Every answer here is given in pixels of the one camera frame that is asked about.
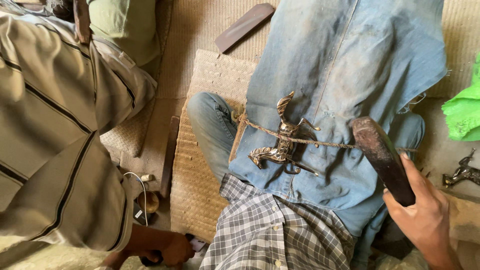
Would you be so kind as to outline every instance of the plaid shirt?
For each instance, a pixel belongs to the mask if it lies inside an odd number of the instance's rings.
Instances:
[[[225,174],[230,202],[200,270],[349,269],[354,241],[331,210],[294,204]]]

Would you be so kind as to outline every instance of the charging cable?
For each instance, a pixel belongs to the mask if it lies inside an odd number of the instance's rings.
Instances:
[[[137,177],[137,181],[139,181],[139,182],[142,184],[142,186],[144,187],[144,199],[145,199],[145,204],[144,204],[145,209],[144,209],[144,213],[145,213],[145,222],[146,222],[145,227],[148,227],[148,220],[147,220],[147,190],[145,189],[145,185],[144,185],[142,179],[141,179],[140,177],[138,177],[138,175],[136,175],[136,174],[133,173],[133,172],[127,172],[127,173],[124,174],[124,175],[127,175],[127,174],[133,174],[133,175],[135,175],[135,176]]]

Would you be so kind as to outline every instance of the brass horse figurine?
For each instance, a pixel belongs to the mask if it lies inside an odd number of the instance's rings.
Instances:
[[[453,176],[448,176],[444,174],[443,182],[446,187],[451,187],[463,180],[470,180],[475,184],[480,185],[480,169],[469,166],[470,160],[473,158],[473,153],[475,153],[475,148],[472,148],[470,155],[462,158],[458,163],[460,167],[455,170]]]
[[[295,91],[291,92],[288,96],[279,100],[276,105],[278,115],[280,116],[280,119],[281,119],[280,125],[278,126],[277,133],[279,135],[283,135],[289,138],[295,138],[298,135],[302,135],[314,141],[315,137],[313,136],[312,133],[305,132],[305,133],[298,134],[298,131],[300,127],[304,124],[309,125],[316,131],[320,130],[319,127],[314,127],[305,118],[302,118],[297,125],[293,125],[287,122],[287,120],[285,119],[285,116],[284,116],[285,109],[287,108],[288,103],[292,100],[294,93]],[[283,164],[283,171],[288,174],[298,174],[300,173],[301,169],[304,169],[308,172],[314,173],[315,176],[318,176],[318,174],[314,172],[312,169],[307,168],[301,164],[298,164],[292,160],[294,149],[295,149],[295,146],[293,142],[287,141],[285,139],[277,138],[274,147],[262,147],[262,148],[254,149],[253,151],[250,152],[248,157],[255,163],[255,165],[257,165],[259,169],[264,168],[262,165],[262,160],[269,160],[277,164]],[[289,163],[296,166],[297,168],[294,171],[289,171],[287,169],[287,164]]]

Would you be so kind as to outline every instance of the brass bowl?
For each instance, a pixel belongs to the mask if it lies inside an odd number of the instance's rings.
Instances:
[[[144,192],[140,192],[137,197],[137,203],[142,210],[145,210],[147,213],[155,213],[157,211],[158,206],[160,205],[160,200],[158,196],[150,190],[147,190],[147,207],[145,208],[145,195]]]

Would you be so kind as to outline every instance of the twisted cord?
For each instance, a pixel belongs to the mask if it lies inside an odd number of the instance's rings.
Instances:
[[[294,138],[290,138],[290,137],[285,137],[283,135],[280,135],[276,132],[273,132],[271,130],[268,130],[268,129],[265,129],[265,128],[262,128],[261,126],[258,126],[258,125],[255,125],[253,123],[251,123],[250,121],[246,120],[246,119],[242,119],[241,120],[242,122],[244,122],[245,124],[251,126],[251,127],[254,127],[256,129],[259,129],[265,133],[268,133],[272,136],[275,136],[279,139],[283,139],[283,140],[287,140],[289,142],[295,142],[295,143],[301,143],[301,144],[318,144],[318,145],[322,145],[322,146],[329,146],[329,147],[339,147],[339,148],[358,148],[358,146],[356,145],[346,145],[346,144],[336,144],[336,143],[327,143],[327,142],[319,142],[319,141],[312,141],[312,140],[303,140],[303,139],[294,139]],[[416,149],[410,149],[410,148],[401,148],[401,147],[397,147],[395,148],[397,151],[400,151],[400,152],[417,152]]]

